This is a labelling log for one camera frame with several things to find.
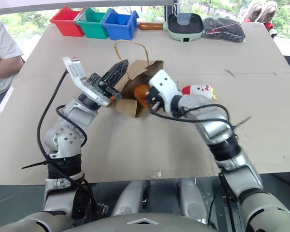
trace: orange handle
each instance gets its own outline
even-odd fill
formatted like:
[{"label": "orange handle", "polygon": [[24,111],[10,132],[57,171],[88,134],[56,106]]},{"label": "orange handle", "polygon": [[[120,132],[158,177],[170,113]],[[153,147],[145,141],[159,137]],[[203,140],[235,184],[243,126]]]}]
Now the orange handle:
[{"label": "orange handle", "polygon": [[163,23],[139,23],[137,27],[141,30],[163,30]]}]

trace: paper bag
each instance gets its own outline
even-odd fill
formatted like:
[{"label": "paper bag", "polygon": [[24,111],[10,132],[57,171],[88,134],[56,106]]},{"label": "paper bag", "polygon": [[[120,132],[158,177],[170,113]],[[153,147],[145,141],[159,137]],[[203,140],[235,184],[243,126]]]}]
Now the paper bag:
[{"label": "paper bag", "polygon": [[148,84],[149,80],[161,69],[163,69],[163,61],[149,61],[146,48],[135,42],[120,40],[114,44],[114,48],[119,60],[122,60],[118,53],[117,44],[120,42],[133,43],[142,46],[146,53],[147,60],[136,60],[127,68],[126,74],[115,85],[115,88],[120,92],[122,98],[118,101],[113,101],[109,107],[116,111],[132,117],[137,116],[137,112],[142,107],[134,97],[134,89],[138,85]]}]

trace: white table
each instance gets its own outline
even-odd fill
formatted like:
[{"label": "white table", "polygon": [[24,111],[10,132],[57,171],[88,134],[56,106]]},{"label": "white table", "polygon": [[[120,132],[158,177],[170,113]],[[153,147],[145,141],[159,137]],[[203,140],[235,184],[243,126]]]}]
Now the white table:
[{"label": "white table", "polygon": [[[236,124],[239,143],[257,170],[290,171],[290,67],[262,24],[243,24],[243,44],[201,38],[172,40],[166,31],[136,31],[151,60],[183,87],[210,84],[218,102]],[[64,71],[61,57],[79,57],[87,74],[104,74],[118,59],[114,41],[64,37],[50,25],[14,81],[14,91],[0,115],[0,184],[43,184],[46,166],[21,170],[43,157],[36,127]],[[119,44],[130,63],[144,59],[141,48]],[[42,125],[42,137],[57,119],[55,107],[80,90],[64,80]],[[167,121],[144,112],[139,118],[101,108],[87,128],[83,170],[90,182],[216,175],[213,156],[192,124]]]}]

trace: clear plastic cup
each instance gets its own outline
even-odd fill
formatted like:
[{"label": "clear plastic cup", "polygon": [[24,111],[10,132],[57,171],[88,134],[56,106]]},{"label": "clear plastic cup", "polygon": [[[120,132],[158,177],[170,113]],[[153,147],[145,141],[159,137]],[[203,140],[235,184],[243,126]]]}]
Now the clear plastic cup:
[{"label": "clear plastic cup", "polygon": [[177,17],[177,23],[186,26],[190,23],[191,12],[193,6],[193,0],[178,0],[177,3],[174,3],[175,10],[174,15]]}]

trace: blue bin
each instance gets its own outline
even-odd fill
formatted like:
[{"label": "blue bin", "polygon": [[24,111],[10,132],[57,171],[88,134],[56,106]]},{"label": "blue bin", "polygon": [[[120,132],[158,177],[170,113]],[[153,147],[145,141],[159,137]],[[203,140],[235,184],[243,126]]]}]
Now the blue bin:
[{"label": "blue bin", "polygon": [[114,9],[109,9],[102,22],[112,40],[132,40],[137,28],[136,11],[131,15],[118,14]]}]

